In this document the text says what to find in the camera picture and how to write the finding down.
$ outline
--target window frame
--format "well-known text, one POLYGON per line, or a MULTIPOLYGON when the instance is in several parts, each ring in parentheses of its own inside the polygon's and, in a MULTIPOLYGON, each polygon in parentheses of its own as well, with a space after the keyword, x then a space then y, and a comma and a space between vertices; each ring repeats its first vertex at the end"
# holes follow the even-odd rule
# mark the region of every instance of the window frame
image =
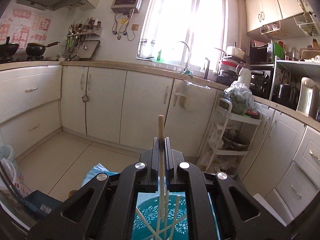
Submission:
MULTIPOLYGON (((221 0, 221 1, 222 1, 222 18, 223 18, 223 27, 222 28, 223 28, 223 30, 222 30, 221 38, 220 38, 220 44, 221 44, 220 49, 223 48, 224 39, 225 39, 226 10, 227 10, 227 8, 226 8, 226 0, 221 0)), ((154 9, 155 2, 156 2, 156 0, 152 0, 151 3, 150 3, 150 6, 149 6, 149 9, 148 9, 148 12, 147 12, 147 17, 145 18, 145 23, 143 25, 142 35, 140 37, 141 39, 145 39, 146 36, 147 36, 147 31, 148 31, 148 28, 149 28, 149 23, 150 23, 150 20, 151 20, 151 17, 152 17, 152 12, 153 12, 153 9, 154 9)), ((199 2, 200 2, 200 0, 192 0, 191 1, 192 13, 197 13, 197 10, 198 10, 198 7, 199 7, 199 2)), ((160 10, 162 9, 163 3, 164 3, 164 0, 161 0, 160 10)), ((192 46, 193 46, 193 42, 194 42, 194 32, 191 32, 190 26, 188 26, 185 42, 189 44, 190 53, 192 53, 192 46)), ((168 64, 169 65, 177 65, 179 67, 185 66, 186 63, 185 63, 184 59, 185 59, 186 55, 187 55, 187 48, 186 48, 186 46, 184 46, 181 60, 180 61, 173 61, 172 60, 172 61, 168 62, 168 64)), ((201 67, 201 66, 199 67, 199 66, 196 66, 196 65, 189 64, 189 67, 190 67, 190 70, 196 70, 196 71, 199 71, 199 72, 204 72, 204 68, 201 67)))

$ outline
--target beige countertop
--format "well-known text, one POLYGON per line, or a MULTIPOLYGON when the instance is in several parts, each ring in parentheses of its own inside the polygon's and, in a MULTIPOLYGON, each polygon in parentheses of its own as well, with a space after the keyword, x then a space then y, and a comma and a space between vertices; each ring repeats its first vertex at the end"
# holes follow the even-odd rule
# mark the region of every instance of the beige countertop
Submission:
MULTIPOLYGON (((212 88, 216 88, 219 90, 224 90, 226 86, 215 83, 210 80, 204 80, 202 78, 191 78, 187 75, 182 75, 180 73, 157 68, 157 67, 151 67, 147 65, 141 65, 141 64, 135 64, 135 63, 125 63, 125 62, 113 62, 113 61, 64 61, 64 62, 58 62, 58 61, 28 61, 28 62, 16 62, 16 63, 7 63, 7 64, 1 64, 0 65, 0 71, 7 70, 7 69, 14 69, 14 68, 22 68, 22 67, 32 67, 32 66, 47 66, 47 65, 64 65, 64 66, 90 66, 90 67, 104 67, 104 68, 114 68, 114 69, 123 69, 123 70, 129 70, 129 71, 137 71, 142 73, 149 73, 159 76, 165 76, 165 77, 171 77, 181 80, 187 80, 190 82, 194 82, 198 85, 204 85, 209 86, 212 88)), ((294 111, 290 108, 287 108, 286 106, 282 106, 280 104, 277 104, 275 102, 269 101, 264 98, 256 97, 254 96, 254 100, 256 102, 265 104, 269 107, 272 107, 278 111, 283 112, 284 114, 287 114, 307 125, 310 127, 316 129, 320 132, 320 123, 315 121, 314 119, 307 117, 297 111, 294 111)))

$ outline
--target metal pivot bolt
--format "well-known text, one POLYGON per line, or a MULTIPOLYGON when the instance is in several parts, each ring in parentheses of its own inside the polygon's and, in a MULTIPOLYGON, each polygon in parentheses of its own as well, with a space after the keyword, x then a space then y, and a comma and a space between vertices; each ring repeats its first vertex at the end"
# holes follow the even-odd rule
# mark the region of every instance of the metal pivot bolt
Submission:
POLYGON ((137 169, 139 169, 139 170, 143 169, 145 166, 146 166, 146 165, 145 165, 144 163, 141 163, 141 162, 136 163, 136 165, 135 165, 135 167, 136 167, 137 169))
POLYGON ((97 180, 99 180, 99 181, 104 181, 104 180, 107 179, 107 177, 108 177, 107 174, 100 173, 100 174, 97 175, 97 180))
POLYGON ((187 163, 187 162, 180 162, 180 163, 179 163, 179 166, 180 166, 181 168, 183 168, 183 169, 187 169, 187 168, 190 167, 190 164, 187 163))
POLYGON ((226 179, 228 177, 228 175, 226 173, 224 173, 224 172, 218 172, 217 173, 217 177, 219 179, 226 179))

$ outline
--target baseboard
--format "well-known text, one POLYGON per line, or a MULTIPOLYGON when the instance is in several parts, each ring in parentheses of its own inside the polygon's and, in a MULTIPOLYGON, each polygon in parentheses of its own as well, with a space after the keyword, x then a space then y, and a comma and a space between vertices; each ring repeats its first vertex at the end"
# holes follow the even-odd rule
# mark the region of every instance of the baseboard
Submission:
POLYGON ((84 134, 75 132, 75 131, 73 131, 71 129, 68 129, 68 128, 65 128, 65 127, 62 127, 62 129, 64 131, 68 132, 68 133, 72 133, 74 135, 77 135, 77 136, 80 136, 80 137, 83 137, 83 138, 86 138, 86 139, 89 139, 89 140, 92 140, 92 141, 95 141, 95 142, 98 142, 98 143, 102 143, 102 144, 105 144, 105 145, 116 147, 116 148, 119 148, 119 149, 132 151, 132 152, 137 152, 137 153, 141 153, 141 152, 145 152, 146 151, 145 149, 139 149, 139 148, 135 148, 135 147, 130 147, 130 146, 126 146, 126 145, 122 145, 122 144, 118 144, 118 143, 105 141, 105 140, 102 140, 102 139, 99 139, 99 138, 96 138, 96 137, 93 137, 93 136, 90 136, 90 135, 84 135, 84 134))
POLYGON ((37 149, 41 144, 43 144, 45 141, 49 140, 52 136, 56 135, 60 131, 62 131, 62 127, 58 128, 57 130, 55 130, 52 133, 48 134, 47 136, 43 137, 40 141, 36 142, 34 145, 32 145, 30 148, 28 148, 26 151, 24 151, 18 157, 16 157, 15 161, 17 163, 19 163, 22 159, 27 157, 29 153, 31 153, 32 151, 37 149))

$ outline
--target drawer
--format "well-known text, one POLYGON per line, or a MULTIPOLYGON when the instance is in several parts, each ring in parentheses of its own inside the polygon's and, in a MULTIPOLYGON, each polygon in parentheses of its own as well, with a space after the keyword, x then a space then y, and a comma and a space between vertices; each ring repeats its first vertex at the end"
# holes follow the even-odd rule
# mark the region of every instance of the drawer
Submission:
POLYGON ((61 98, 62 66, 1 71, 0 123, 39 105, 61 98))
POLYGON ((293 161, 320 188, 320 133, 307 127, 293 161))
POLYGON ((60 127, 58 101, 34 108, 0 125, 5 144, 15 151, 15 157, 60 127))
POLYGON ((273 189, 270 194, 266 197, 266 201, 269 205, 278 213, 278 215, 283 219, 283 221, 289 225, 294 219, 292 213, 290 212, 288 206, 279 195, 276 189, 273 189))
POLYGON ((293 217, 297 217, 316 196, 318 189, 308 176, 293 162, 276 186, 293 217))

